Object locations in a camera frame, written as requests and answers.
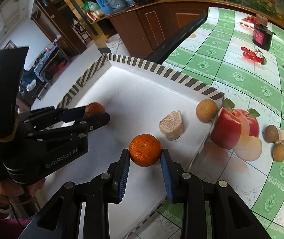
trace bolt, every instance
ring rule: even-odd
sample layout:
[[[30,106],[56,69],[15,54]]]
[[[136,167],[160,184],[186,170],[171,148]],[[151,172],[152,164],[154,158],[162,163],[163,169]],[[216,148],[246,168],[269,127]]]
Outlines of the bolt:
[[[219,186],[225,188],[225,187],[227,187],[227,182],[226,181],[219,181]]]
[[[73,188],[73,183],[72,183],[72,182],[67,182],[67,183],[64,185],[64,188],[66,188],[67,190],[70,189],[70,188]]]
[[[102,180],[107,180],[110,177],[111,177],[111,175],[109,173],[107,173],[107,172],[101,174],[101,179]]]
[[[191,178],[191,175],[188,172],[183,172],[182,173],[182,178],[183,179],[189,179],[189,178]]]

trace picture frame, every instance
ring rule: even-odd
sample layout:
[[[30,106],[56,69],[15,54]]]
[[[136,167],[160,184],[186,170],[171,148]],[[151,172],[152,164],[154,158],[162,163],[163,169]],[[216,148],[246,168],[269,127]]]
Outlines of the picture frame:
[[[12,40],[9,40],[9,42],[4,47],[4,49],[14,49],[14,48],[17,48],[17,46],[12,42]]]

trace bread slice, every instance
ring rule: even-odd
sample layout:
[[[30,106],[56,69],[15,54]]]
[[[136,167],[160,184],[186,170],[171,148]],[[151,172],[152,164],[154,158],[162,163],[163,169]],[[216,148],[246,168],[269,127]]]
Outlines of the bread slice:
[[[180,111],[171,112],[159,123],[160,131],[170,141],[178,139],[184,133]]]

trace orange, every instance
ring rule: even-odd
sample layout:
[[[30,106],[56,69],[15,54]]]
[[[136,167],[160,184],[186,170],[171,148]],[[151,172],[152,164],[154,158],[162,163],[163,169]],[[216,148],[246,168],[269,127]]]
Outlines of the orange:
[[[129,151],[134,163],[141,167],[148,167],[160,158],[161,144],[150,134],[138,135],[130,143]]]
[[[104,112],[105,112],[105,108],[103,107],[102,104],[98,102],[92,102],[88,106],[86,106],[84,117],[88,118],[94,114],[104,113]]]

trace shelf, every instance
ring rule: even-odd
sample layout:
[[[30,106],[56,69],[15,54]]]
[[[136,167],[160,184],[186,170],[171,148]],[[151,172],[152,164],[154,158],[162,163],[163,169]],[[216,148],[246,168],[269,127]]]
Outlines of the shelf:
[[[101,18],[99,18],[98,20],[96,20],[95,22],[91,22],[91,21],[90,21],[90,23],[91,23],[91,24],[97,23],[97,22],[99,22],[99,21],[101,21],[101,20],[114,17],[114,16],[119,15],[119,14],[122,14],[122,13],[124,13],[124,12],[134,11],[134,10],[140,8],[140,7],[141,7],[141,5],[131,5],[131,6],[129,6],[129,7],[126,7],[124,10],[121,10],[121,11],[118,11],[118,12],[116,12],[116,13],[112,13],[112,14],[106,15],[106,16],[104,16],[104,17],[101,17]]]

